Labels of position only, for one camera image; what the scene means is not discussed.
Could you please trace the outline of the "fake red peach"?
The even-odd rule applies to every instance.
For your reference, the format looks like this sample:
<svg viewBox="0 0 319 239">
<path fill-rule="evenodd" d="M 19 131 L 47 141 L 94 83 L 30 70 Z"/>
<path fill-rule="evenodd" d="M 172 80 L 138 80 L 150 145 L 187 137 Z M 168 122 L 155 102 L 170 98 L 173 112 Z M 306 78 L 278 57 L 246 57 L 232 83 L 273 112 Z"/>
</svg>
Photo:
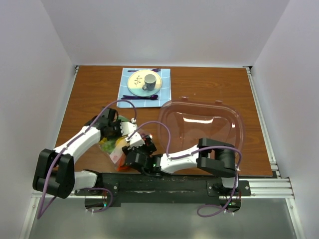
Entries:
<svg viewBox="0 0 319 239">
<path fill-rule="evenodd" d="M 122 155 L 123 155 L 122 153 L 111 153 L 110 159 L 112 160 L 114 164 L 117 164 L 122 158 Z"/>
</svg>

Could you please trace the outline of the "blue checked cloth napkin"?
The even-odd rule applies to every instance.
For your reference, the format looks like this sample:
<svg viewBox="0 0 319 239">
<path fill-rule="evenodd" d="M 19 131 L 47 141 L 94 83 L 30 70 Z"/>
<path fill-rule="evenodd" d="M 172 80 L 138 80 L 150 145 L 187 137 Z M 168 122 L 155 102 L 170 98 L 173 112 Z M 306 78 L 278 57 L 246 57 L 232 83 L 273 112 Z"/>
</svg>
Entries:
<svg viewBox="0 0 319 239">
<path fill-rule="evenodd" d="M 171 100 L 171 69 L 123 68 L 118 99 L 136 108 L 157 108 Z"/>
</svg>

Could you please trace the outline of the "clear zip top bag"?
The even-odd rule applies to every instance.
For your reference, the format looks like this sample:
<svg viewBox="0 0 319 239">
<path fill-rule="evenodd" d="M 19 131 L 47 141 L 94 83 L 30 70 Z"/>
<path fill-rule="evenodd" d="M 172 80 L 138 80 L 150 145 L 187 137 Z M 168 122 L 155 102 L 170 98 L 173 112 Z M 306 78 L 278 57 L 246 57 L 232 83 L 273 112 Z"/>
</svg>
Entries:
<svg viewBox="0 0 319 239">
<path fill-rule="evenodd" d="M 130 120 L 128 120 L 127 118 L 125 118 L 125 117 L 123 117 L 123 116 L 119 116 L 119 117 L 117 117 L 115 120 L 121 120 L 121 121 L 130 121 Z M 138 132 L 141 136 L 142 136 L 142 138 L 143 139 L 153 139 L 153 136 L 151 135 L 151 134 L 148 134 L 146 131 L 144 131 L 144 130 L 142 130 L 142 129 L 136 129 L 133 133 L 135 133 L 135 132 Z M 126 135 L 126 136 L 120 136 L 120 137 L 117 137 L 117 138 L 107 138 L 107 140 L 109 141 L 109 143 L 113 143 L 113 144 L 115 144 L 115 142 L 116 142 L 116 140 L 118 139 L 118 138 L 122 138 L 122 137 L 128 137 L 128 135 Z M 123 162 L 123 160 L 124 160 L 124 158 L 125 158 L 125 155 L 124 155 L 124 153 L 123 153 L 123 151 L 122 151 L 122 148 L 117 148 L 117 147 L 115 147 L 115 149 L 114 149 L 114 151 L 112 152 L 112 153 L 122 153 L 123 155 L 122 155 L 122 158 L 120 159 L 120 161 L 117 163 L 117 164 L 114 164 L 114 166 L 115 166 L 115 170 L 116 171 L 118 171 L 118 172 L 120 172 L 120 171 L 127 171 L 128 169 L 129 169 L 129 167 L 124 167 L 124 166 L 122 166 L 122 162 Z"/>
</svg>

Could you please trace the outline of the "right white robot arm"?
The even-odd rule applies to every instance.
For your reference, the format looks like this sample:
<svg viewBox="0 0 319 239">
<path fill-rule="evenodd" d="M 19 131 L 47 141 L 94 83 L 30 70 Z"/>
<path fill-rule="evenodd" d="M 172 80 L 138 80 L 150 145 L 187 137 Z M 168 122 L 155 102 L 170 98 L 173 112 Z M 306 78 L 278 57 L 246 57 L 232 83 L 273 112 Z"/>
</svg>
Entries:
<svg viewBox="0 0 319 239">
<path fill-rule="evenodd" d="M 153 155 L 155 150 L 152 140 L 147 140 L 140 147 L 124 146 L 124 165 L 155 178 L 196 167 L 220 177 L 226 195 L 232 196 L 240 189 L 236 154 L 240 157 L 242 154 L 229 143 L 201 138 L 193 147 L 169 155 Z"/>
</svg>

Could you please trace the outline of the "purple plastic fork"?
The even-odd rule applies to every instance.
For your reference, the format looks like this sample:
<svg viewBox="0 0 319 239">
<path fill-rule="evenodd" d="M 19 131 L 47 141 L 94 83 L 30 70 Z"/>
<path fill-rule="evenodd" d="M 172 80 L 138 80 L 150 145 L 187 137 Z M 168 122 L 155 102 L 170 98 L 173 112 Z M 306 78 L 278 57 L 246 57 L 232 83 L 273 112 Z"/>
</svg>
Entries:
<svg viewBox="0 0 319 239">
<path fill-rule="evenodd" d="M 153 69 L 139 69 L 139 70 L 128 70 L 128 72 L 138 72 L 138 71 L 152 71 L 152 72 L 160 72 L 161 68 L 153 68 Z"/>
</svg>

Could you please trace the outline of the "clear pink plastic bowl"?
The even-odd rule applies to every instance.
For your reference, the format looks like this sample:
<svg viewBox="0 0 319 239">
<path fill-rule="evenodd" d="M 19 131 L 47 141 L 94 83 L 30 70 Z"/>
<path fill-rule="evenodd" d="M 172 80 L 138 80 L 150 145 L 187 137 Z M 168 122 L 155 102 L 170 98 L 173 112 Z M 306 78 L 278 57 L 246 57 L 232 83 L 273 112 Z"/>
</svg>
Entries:
<svg viewBox="0 0 319 239">
<path fill-rule="evenodd" d="M 229 143 L 241 151 L 245 139 L 241 114 L 221 101 L 170 101 L 161 107 L 158 121 L 157 136 L 166 155 L 189 149 L 201 138 Z"/>
</svg>

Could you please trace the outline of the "purple plastic spoon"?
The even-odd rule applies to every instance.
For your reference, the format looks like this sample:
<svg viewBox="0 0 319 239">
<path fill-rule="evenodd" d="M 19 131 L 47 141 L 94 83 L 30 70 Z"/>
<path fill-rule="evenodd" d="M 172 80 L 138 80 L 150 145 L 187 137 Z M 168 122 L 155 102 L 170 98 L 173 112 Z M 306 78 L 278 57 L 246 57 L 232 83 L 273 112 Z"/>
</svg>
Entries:
<svg viewBox="0 0 319 239">
<path fill-rule="evenodd" d="M 151 95 L 151 96 L 129 96 L 123 95 L 121 100 L 157 100 L 158 95 Z"/>
</svg>

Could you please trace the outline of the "fake green grapes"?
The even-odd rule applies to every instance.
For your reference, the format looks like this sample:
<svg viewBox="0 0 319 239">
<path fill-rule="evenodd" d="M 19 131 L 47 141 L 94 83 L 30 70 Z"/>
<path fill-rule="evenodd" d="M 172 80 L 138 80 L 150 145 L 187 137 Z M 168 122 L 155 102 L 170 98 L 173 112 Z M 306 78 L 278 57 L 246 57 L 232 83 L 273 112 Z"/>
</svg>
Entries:
<svg viewBox="0 0 319 239">
<path fill-rule="evenodd" d="M 112 153 L 115 149 L 115 144 L 113 143 L 109 143 L 109 142 L 105 142 L 104 144 L 101 145 L 101 150 L 105 153 Z"/>
</svg>

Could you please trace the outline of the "cream plate with plant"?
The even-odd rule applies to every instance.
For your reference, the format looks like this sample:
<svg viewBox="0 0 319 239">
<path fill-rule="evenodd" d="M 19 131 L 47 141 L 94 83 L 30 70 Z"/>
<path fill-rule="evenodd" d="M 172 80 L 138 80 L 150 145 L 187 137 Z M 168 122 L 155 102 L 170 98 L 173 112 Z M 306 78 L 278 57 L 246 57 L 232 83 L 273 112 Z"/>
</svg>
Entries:
<svg viewBox="0 0 319 239">
<path fill-rule="evenodd" d="M 144 85 L 144 77 L 147 74 L 153 74 L 156 76 L 157 82 L 154 90 L 144 91 L 142 86 Z M 128 78 L 127 87 L 129 91 L 135 96 L 151 96 L 155 95 L 162 87 L 162 79 L 157 72 L 152 71 L 138 71 L 133 72 Z"/>
</svg>

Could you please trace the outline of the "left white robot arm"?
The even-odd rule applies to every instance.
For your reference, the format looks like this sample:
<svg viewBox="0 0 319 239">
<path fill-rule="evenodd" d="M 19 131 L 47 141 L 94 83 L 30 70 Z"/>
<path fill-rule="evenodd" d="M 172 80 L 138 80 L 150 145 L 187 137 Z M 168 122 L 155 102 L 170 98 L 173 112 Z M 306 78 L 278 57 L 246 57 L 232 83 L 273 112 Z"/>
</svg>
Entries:
<svg viewBox="0 0 319 239">
<path fill-rule="evenodd" d="M 47 184 L 47 194 L 65 199 L 72 191 L 86 189 L 91 195 L 103 191 L 98 174 L 91 171 L 76 172 L 76 161 L 102 139 L 121 136 L 121 120 L 115 109 L 106 109 L 95 116 L 81 130 L 55 149 L 40 152 L 33 179 L 33 189 L 42 192 Z"/>
</svg>

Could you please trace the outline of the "grey mug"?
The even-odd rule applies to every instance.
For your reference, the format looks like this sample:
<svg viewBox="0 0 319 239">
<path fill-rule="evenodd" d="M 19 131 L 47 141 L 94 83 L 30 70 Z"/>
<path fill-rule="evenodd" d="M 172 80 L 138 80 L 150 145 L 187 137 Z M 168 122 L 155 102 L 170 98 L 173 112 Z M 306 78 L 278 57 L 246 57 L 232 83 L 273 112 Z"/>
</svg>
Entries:
<svg viewBox="0 0 319 239">
<path fill-rule="evenodd" d="M 144 77 L 144 85 L 142 86 L 142 89 L 144 91 L 152 91 L 154 90 L 155 86 L 156 86 L 156 76 L 153 74 L 147 74 Z"/>
</svg>

